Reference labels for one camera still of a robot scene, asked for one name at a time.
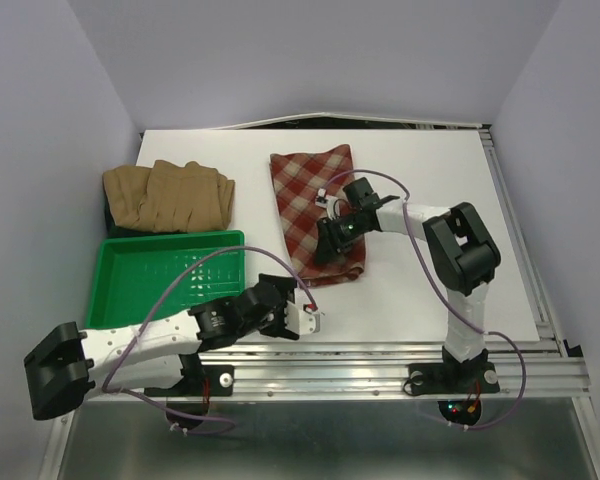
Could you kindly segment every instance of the white table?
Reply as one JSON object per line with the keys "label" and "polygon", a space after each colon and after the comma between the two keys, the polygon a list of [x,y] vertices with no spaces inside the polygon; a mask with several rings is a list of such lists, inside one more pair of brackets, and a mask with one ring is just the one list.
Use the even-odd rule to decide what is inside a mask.
{"label": "white table", "polygon": [[[242,230],[248,245],[288,260],[269,156],[323,152],[341,143],[351,145],[357,168],[400,179],[415,203],[454,206],[468,201],[475,205],[502,254],[487,298],[486,328],[501,330],[517,341],[537,341],[536,319],[476,131],[150,130],[137,165],[153,166],[155,160],[164,159],[176,165],[195,160],[216,167],[236,181],[230,228]],[[380,196],[400,193],[384,179],[368,178]],[[313,291],[325,313],[322,330],[301,341],[443,341],[447,312],[428,285],[409,240],[371,233],[366,242],[366,269],[357,281]],[[270,259],[251,252],[246,255],[246,269],[248,285],[256,282],[258,273],[285,274]],[[246,343],[276,341],[258,334],[243,339]]]}

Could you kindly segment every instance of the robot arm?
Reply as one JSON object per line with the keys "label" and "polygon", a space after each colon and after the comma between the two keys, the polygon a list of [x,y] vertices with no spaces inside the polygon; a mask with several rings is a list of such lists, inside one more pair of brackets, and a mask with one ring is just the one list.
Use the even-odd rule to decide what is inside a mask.
{"label": "robot arm", "polygon": [[[291,340],[319,331],[320,313],[313,305],[295,303],[295,287],[294,279],[260,275],[238,296],[151,322],[109,388],[167,389],[186,383],[203,374],[199,353],[228,347],[255,331]],[[106,376],[138,331],[139,325],[82,331],[75,322],[58,325],[24,360],[33,417],[63,415],[104,393]]]}
{"label": "robot arm", "polygon": [[[404,221],[404,200],[395,196],[380,199],[365,178],[345,186],[344,192],[351,212],[343,216],[339,216],[338,200],[328,197],[324,190],[316,199],[328,214],[317,225],[317,264],[334,261],[351,249],[360,236],[371,231],[409,234]],[[468,203],[453,208],[409,203],[407,213],[414,237],[429,247],[435,272],[446,288],[447,301],[471,324],[484,330],[488,283],[500,264],[500,252],[475,208]],[[436,380],[428,382],[424,375],[419,384],[412,384],[413,393],[466,392],[481,372],[493,368],[487,362],[487,354],[483,335],[449,311],[444,364],[438,371],[414,366],[418,373],[424,369]],[[483,392],[496,387],[486,385]]]}

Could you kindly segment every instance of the green tray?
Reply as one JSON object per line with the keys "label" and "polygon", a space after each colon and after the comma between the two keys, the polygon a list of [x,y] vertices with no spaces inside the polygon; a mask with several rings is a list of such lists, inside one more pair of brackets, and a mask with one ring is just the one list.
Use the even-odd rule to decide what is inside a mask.
{"label": "green tray", "polygon": [[[244,245],[240,231],[105,240],[100,247],[86,327],[141,323],[169,284],[200,258],[222,247]],[[173,315],[244,290],[244,251],[212,258],[180,282],[155,318]]]}

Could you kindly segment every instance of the cable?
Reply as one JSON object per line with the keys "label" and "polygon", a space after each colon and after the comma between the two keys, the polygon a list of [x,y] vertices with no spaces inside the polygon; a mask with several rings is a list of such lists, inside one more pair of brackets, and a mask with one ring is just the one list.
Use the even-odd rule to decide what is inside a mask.
{"label": "cable", "polygon": [[338,178],[344,177],[345,175],[349,175],[349,174],[352,174],[352,173],[369,173],[371,175],[376,175],[376,176],[379,176],[379,177],[382,177],[382,178],[386,178],[387,180],[395,183],[398,187],[400,187],[400,189],[405,194],[404,202],[402,203],[402,215],[404,217],[404,223],[405,223],[405,226],[407,228],[407,233],[408,233],[409,240],[411,241],[411,245],[413,247],[413,250],[415,251],[416,257],[418,258],[418,262],[420,263],[420,266],[422,267],[422,270],[423,270],[425,276],[427,277],[427,280],[429,281],[429,285],[431,285],[431,288],[433,288],[433,291],[436,294],[436,296],[438,297],[438,299],[442,302],[442,304],[445,307],[447,307],[447,309],[458,320],[460,320],[462,323],[464,323],[471,330],[473,330],[474,332],[479,333],[481,335],[492,335],[492,336],[496,336],[496,337],[502,338],[509,345],[511,345],[511,348],[513,349],[513,351],[518,356],[518,359],[520,360],[520,369],[522,370],[522,382],[520,383],[520,391],[518,392],[518,396],[516,397],[515,401],[513,402],[513,405],[511,406],[511,408],[506,413],[504,413],[502,416],[498,417],[497,419],[495,419],[495,420],[493,420],[491,422],[487,422],[487,423],[482,424],[482,425],[474,425],[472,427],[470,427],[468,425],[464,425],[464,426],[459,425],[459,426],[463,430],[486,430],[488,428],[491,428],[491,427],[494,427],[494,426],[498,425],[500,422],[502,422],[505,419],[507,419],[509,416],[511,416],[518,409],[518,407],[520,406],[520,402],[522,401],[522,398],[524,397],[524,392],[525,392],[526,387],[527,387],[527,365],[526,365],[526,363],[524,361],[524,357],[522,356],[522,351],[518,348],[518,346],[515,344],[515,342],[513,340],[511,340],[511,338],[509,338],[504,333],[497,332],[497,331],[486,331],[486,330],[483,330],[483,329],[477,327],[473,323],[471,323],[469,320],[467,320],[464,317],[464,315],[462,315],[457,309],[455,309],[453,307],[453,305],[451,305],[449,303],[449,301],[445,298],[445,296],[442,294],[442,292],[438,288],[438,285],[437,285],[436,281],[433,278],[433,275],[429,271],[429,267],[427,266],[427,263],[426,263],[426,261],[424,259],[424,256],[422,255],[422,251],[420,250],[420,247],[418,246],[418,242],[416,241],[416,237],[415,237],[415,234],[414,234],[414,231],[413,231],[413,226],[411,225],[411,220],[409,219],[409,212],[407,210],[407,201],[411,197],[411,192],[409,192],[409,189],[407,189],[407,187],[405,187],[404,184],[402,184],[402,182],[400,182],[399,180],[397,180],[396,178],[394,178],[394,177],[392,177],[390,175],[387,175],[386,173],[377,172],[375,170],[367,170],[367,169],[362,169],[362,168],[354,168],[352,170],[348,170],[346,172],[342,172],[342,173],[339,173],[339,174],[331,177],[327,181],[327,183],[324,184],[324,186],[322,188],[326,191],[327,187],[332,182],[334,182]]}
{"label": "cable", "polygon": [[153,305],[153,307],[151,307],[151,310],[149,310],[149,313],[147,314],[147,316],[145,317],[145,319],[142,321],[142,323],[140,324],[140,327],[138,328],[138,334],[131,339],[131,341],[129,342],[129,344],[125,347],[124,351],[122,352],[122,354],[120,355],[120,357],[118,358],[118,360],[116,361],[116,363],[113,365],[113,368],[111,368],[111,371],[109,372],[109,374],[106,376],[106,378],[104,379],[104,382],[102,383],[102,391],[104,393],[124,393],[126,395],[130,395],[132,397],[135,397],[139,400],[142,400],[145,403],[148,403],[149,405],[152,405],[156,408],[159,408],[160,410],[166,412],[166,413],[170,413],[172,415],[181,417],[181,418],[185,418],[187,420],[197,420],[197,421],[203,421],[203,422],[219,422],[219,423],[225,423],[227,424],[225,426],[225,428],[220,429],[220,430],[214,430],[211,432],[196,432],[196,431],[191,431],[190,433],[192,435],[216,435],[216,434],[221,434],[221,433],[226,433],[229,430],[233,430],[236,426],[235,422],[233,420],[230,420],[228,418],[224,418],[224,417],[207,417],[207,416],[202,416],[202,415],[191,415],[188,413],[184,413],[184,412],[179,412],[177,410],[174,410],[172,408],[167,407],[166,405],[163,405],[160,402],[157,402],[155,400],[153,400],[152,398],[147,397],[146,395],[144,395],[143,393],[139,393],[139,392],[135,392],[133,390],[130,390],[128,388],[121,388],[119,390],[111,390],[109,388],[109,384],[111,383],[111,381],[113,380],[114,375],[116,374],[116,372],[120,369],[120,367],[122,366],[122,364],[124,363],[124,361],[127,359],[127,357],[129,356],[129,354],[131,353],[131,350],[133,350],[133,348],[138,344],[138,340],[140,339],[140,337],[144,334],[145,330],[147,329],[147,327],[149,326],[149,323],[153,320],[153,318],[155,317],[157,311],[160,309],[160,307],[162,306],[162,304],[164,303],[164,301],[167,299],[167,297],[169,295],[171,295],[171,293],[173,292],[173,290],[180,284],[180,282],[185,279],[191,272],[193,272],[194,270],[196,270],[197,268],[199,268],[202,264],[204,264],[205,262],[211,260],[214,257],[217,257],[219,255],[223,255],[225,253],[229,253],[229,252],[237,252],[237,251],[249,251],[249,252],[256,252],[256,253],[261,253],[262,255],[266,255],[267,257],[275,260],[276,262],[278,262],[287,272],[289,272],[289,274],[291,276],[293,276],[293,278],[296,279],[296,281],[298,282],[298,286],[300,288],[302,288],[302,290],[304,290],[304,292],[306,293],[307,297],[309,297],[309,301],[311,302],[311,304],[314,306],[314,308],[318,308],[318,304],[315,300],[315,298],[313,297],[313,295],[311,294],[311,292],[309,291],[309,287],[307,286],[306,283],[304,283],[304,281],[300,278],[300,276],[295,272],[295,270],[293,270],[293,268],[291,268],[289,265],[287,265],[285,263],[284,260],[282,260],[280,257],[274,255],[271,252],[268,252],[267,250],[264,250],[262,248],[258,248],[258,247],[249,247],[246,245],[238,245],[235,247],[225,247],[225,248],[221,248],[220,250],[216,250],[213,253],[210,253],[209,255],[206,255],[205,257],[201,258],[200,260],[198,260],[197,262],[195,262],[193,265],[190,265],[189,267],[187,267],[180,275],[178,275],[175,280],[173,282],[171,282],[171,285],[169,285],[165,291],[162,293],[162,295],[160,295],[160,298],[158,299],[158,301]]}

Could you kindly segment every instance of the checkered towel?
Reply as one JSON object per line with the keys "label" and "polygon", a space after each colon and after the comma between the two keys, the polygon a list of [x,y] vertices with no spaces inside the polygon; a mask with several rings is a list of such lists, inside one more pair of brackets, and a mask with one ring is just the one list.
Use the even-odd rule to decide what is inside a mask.
{"label": "checkered towel", "polygon": [[[314,203],[318,189],[334,175],[351,169],[349,145],[340,145],[325,153],[271,155],[271,178],[284,241],[293,268],[309,286],[350,282],[364,271],[363,238],[340,262],[323,266],[313,262],[318,245],[316,222],[326,216],[326,210]],[[353,175],[339,178],[329,186],[327,193],[344,199],[342,187],[353,180]]]}

